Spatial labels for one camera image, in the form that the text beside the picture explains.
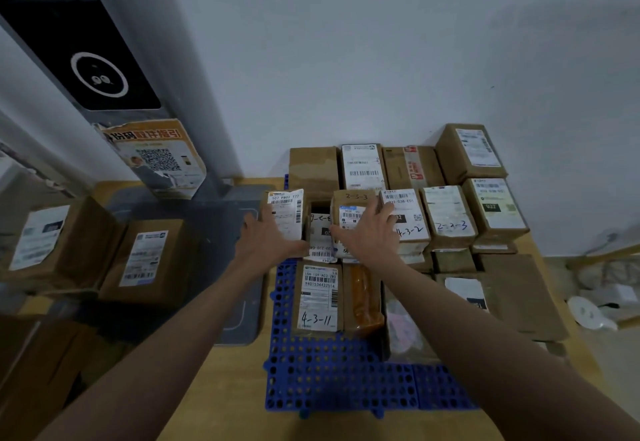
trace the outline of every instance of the forearm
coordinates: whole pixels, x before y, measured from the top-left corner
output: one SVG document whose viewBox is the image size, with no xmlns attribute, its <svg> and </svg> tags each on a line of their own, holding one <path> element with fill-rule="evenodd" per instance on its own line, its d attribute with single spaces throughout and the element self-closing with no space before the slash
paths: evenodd
<svg viewBox="0 0 640 441">
<path fill-rule="evenodd" d="M 210 287 L 105 374 L 39 440 L 155 440 L 260 271 L 232 262 Z"/>
<path fill-rule="evenodd" d="M 624 438 L 638 424 L 574 371 L 523 335 L 479 310 L 397 256 L 373 267 L 403 304 L 443 363 L 505 434 L 505 420 L 525 419 L 541 433 L 596 433 L 585 416 Z"/>
</svg>

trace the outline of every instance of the floor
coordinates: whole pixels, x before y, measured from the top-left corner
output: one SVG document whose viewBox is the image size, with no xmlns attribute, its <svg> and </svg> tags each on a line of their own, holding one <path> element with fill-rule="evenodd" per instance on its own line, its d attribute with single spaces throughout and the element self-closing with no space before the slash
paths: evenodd
<svg viewBox="0 0 640 441">
<path fill-rule="evenodd" d="M 564 258 L 548 257 L 545 263 L 556 280 L 556 291 L 563 299 L 578 293 L 578 283 L 564 267 Z M 590 274 L 597 276 L 597 269 Z M 640 327 L 618 332 L 581 329 L 580 334 L 596 358 L 611 388 L 613 400 L 640 421 Z"/>
</svg>

